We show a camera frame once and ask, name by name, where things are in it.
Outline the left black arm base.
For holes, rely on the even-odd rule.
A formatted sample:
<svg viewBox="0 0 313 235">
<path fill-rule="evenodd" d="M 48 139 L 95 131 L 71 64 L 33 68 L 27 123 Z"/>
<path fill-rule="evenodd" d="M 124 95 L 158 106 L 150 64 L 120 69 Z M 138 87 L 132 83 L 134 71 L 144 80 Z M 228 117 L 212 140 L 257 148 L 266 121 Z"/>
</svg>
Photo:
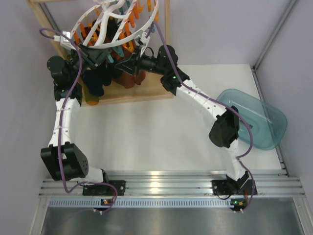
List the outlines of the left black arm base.
<svg viewBox="0 0 313 235">
<path fill-rule="evenodd" d="M 124 196 L 126 190 L 125 180 L 111 180 L 111 186 L 105 185 L 84 185 L 83 196 L 108 196 L 109 199 L 101 199 L 100 206 L 110 206 L 116 196 Z"/>
</svg>

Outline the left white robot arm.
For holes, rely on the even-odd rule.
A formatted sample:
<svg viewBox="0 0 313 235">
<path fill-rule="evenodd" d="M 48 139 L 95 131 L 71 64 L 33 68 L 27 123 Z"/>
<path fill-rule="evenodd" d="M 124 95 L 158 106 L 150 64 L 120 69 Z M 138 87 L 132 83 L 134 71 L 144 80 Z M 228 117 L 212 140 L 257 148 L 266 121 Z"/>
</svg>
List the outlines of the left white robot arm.
<svg viewBox="0 0 313 235">
<path fill-rule="evenodd" d="M 98 68 L 109 55 L 108 49 L 93 49 L 82 44 L 71 51 L 71 58 L 50 57 L 47 68 L 54 83 L 56 119 L 51 140 L 40 156 L 55 181 L 93 183 L 99 194 L 111 186 L 104 170 L 91 167 L 85 154 L 75 144 L 75 123 L 81 108 L 83 89 L 78 80 L 87 69 Z"/>
</svg>

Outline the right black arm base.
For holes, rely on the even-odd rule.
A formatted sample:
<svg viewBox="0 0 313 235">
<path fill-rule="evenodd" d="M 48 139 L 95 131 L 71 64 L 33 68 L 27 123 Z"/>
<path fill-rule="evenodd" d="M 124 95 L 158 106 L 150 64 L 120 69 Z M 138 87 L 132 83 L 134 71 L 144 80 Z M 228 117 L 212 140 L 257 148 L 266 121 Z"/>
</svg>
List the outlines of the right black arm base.
<svg viewBox="0 0 313 235">
<path fill-rule="evenodd" d="M 244 183 L 234 182 L 231 179 L 213 180 L 213 195 L 221 200 L 230 200 L 230 208 L 233 212 L 243 213 L 250 206 L 252 199 L 257 195 L 255 182 L 251 179 Z"/>
</svg>

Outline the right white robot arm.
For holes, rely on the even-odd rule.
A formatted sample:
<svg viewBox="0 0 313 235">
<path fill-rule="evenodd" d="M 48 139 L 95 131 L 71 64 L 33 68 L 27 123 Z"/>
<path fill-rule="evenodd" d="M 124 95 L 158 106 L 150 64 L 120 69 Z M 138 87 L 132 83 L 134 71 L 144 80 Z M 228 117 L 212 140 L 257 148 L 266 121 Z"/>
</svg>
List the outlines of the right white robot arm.
<svg viewBox="0 0 313 235">
<path fill-rule="evenodd" d="M 245 190 L 248 171 L 239 161 L 238 144 L 240 118 L 235 106 L 224 106 L 203 93 L 178 66 L 178 56 L 170 46 L 161 46 L 157 57 L 147 56 L 136 47 L 130 57 L 118 62 L 115 67 L 131 75 L 149 71 L 161 75 L 163 88 L 175 97 L 181 98 L 202 114 L 210 141 L 222 150 L 226 167 L 226 180 L 217 184 L 215 195 L 235 195 Z"/>
</svg>

